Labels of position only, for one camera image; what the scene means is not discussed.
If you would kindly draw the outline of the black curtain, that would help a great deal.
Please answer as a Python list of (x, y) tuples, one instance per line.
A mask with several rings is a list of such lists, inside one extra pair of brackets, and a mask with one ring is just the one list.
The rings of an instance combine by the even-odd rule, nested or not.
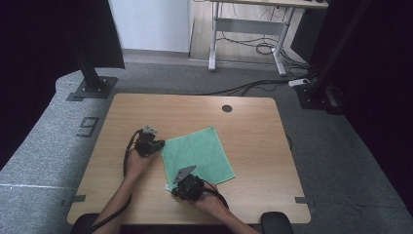
[(0, 170), (83, 60), (125, 66), (109, 0), (0, 0)]
[(372, 0), (343, 52), (340, 114), (413, 215), (413, 0)]

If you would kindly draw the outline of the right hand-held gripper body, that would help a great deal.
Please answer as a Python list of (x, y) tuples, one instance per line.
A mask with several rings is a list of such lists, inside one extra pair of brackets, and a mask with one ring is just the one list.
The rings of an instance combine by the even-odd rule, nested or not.
[(196, 168), (197, 166), (193, 165), (179, 169), (173, 180), (175, 187), (179, 188), (181, 200), (197, 201), (203, 194), (204, 181), (197, 175), (192, 175)]

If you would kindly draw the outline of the black metal stand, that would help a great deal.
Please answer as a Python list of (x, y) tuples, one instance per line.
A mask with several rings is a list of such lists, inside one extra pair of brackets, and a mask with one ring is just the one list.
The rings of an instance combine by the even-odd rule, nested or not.
[(332, 83), (332, 71), (371, 2), (331, 0), (314, 49), (316, 59), (310, 64), (309, 77), (316, 81), (295, 89), (302, 108), (341, 113), (340, 90)]
[(73, 56), (76, 59), (83, 81), (74, 92), (77, 97), (107, 99), (117, 83), (116, 77), (99, 76), (95, 69), (89, 65), (84, 53), (76, 41), (71, 42)]

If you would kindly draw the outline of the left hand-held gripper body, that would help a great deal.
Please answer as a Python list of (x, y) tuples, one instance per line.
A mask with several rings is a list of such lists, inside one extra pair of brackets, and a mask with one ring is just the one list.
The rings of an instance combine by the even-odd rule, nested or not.
[(134, 142), (134, 149), (140, 157), (148, 157), (155, 153), (154, 147), (157, 146), (155, 135), (157, 131), (149, 126), (135, 132), (136, 141)]

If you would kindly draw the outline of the black tape figure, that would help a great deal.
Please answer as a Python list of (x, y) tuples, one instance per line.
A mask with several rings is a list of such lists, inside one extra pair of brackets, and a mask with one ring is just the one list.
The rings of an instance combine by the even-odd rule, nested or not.
[(91, 137), (98, 123), (97, 117), (85, 117), (81, 122), (78, 131), (76, 133), (77, 137)]

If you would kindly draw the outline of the person's right hand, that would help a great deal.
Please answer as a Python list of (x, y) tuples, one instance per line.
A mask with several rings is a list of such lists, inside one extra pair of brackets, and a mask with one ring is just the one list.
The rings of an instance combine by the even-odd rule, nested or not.
[(225, 210), (221, 200), (209, 192), (204, 192), (195, 202), (195, 206), (202, 212), (209, 215), (218, 215)]

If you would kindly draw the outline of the person's left hand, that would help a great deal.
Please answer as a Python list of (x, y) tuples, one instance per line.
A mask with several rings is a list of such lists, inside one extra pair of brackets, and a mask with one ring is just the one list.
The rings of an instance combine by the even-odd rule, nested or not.
[(135, 150), (131, 150), (127, 156), (126, 178), (138, 179), (145, 173), (152, 161), (152, 157), (140, 157)]

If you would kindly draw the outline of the green microfibre cloth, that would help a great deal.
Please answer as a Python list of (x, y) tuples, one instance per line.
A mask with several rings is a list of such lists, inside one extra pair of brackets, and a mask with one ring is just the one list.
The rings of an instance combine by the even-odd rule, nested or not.
[(173, 181), (178, 171), (190, 166), (195, 166), (193, 175), (214, 184), (235, 177), (214, 127), (168, 139), (162, 149), (162, 158), (168, 180), (167, 191), (176, 186)]

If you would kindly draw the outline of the white power strip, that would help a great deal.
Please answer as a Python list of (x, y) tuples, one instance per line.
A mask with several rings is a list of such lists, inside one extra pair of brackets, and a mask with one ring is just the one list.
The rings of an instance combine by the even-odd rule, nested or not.
[(307, 78), (302, 78), (302, 79), (295, 79), (291, 80), (288, 82), (289, 87), (296, 87), (296, 86), (301, 86), (301, 85), (308, 85), (310, 84), (310, 80)]

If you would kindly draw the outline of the white desk frame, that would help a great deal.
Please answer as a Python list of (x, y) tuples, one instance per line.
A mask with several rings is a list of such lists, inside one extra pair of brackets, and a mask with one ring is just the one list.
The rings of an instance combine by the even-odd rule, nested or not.
[[(276, 69), (281, 77), (286, 75), (282, 63), (281, 50), (290, 27), (294, 11), (301, 9), (327, 9), (325, 0), (207, 0), (212, 3), (212, 37), (208, 55), (208, 70), (216, 69), (217, 33), (235, 32), (246, 34), (273, 35), (279, 37), (279, 42), (271, 50)], [(286, 8), (285, 19), (282, 21), (263, 21), (251, 19), (226, 19), (219, 16), (220, 6), (224, 3), (243, 4), (248, 6), (270, 6)]]

